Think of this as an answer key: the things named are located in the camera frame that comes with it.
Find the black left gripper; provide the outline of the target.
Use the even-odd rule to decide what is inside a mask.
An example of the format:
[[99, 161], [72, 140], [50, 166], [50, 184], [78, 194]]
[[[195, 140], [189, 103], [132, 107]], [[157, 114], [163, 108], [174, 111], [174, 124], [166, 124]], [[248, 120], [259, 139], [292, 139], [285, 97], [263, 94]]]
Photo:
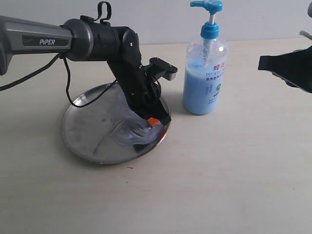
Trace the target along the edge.
[[124, 66], [121, 69], [119, 85], [124, 92], [131, 110], [137, 113], [139, 124], [143, 127], [155, 127], [160, 123], [171, 123], [171, 115], [166, 109], [166, 104], [154, 90], [152, 80], [140, 68]]

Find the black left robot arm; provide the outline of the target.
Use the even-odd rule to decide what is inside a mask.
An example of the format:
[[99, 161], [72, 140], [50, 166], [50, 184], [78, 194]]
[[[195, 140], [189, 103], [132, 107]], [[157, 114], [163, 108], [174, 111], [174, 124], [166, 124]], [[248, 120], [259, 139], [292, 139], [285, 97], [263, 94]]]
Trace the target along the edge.
[[105, 61], [121, 87], [128, 106], [142, 119], [171, 121], [160, 101], [159, 77], [175, 73], [163, 61], [141, 62], [138, 35], [126, 26], [112, 27], [92, 18], [70, 19], [62, 26], [2, 16], [0, 73], [6, 74], [13, 55], [57, 53], [71, 61]]

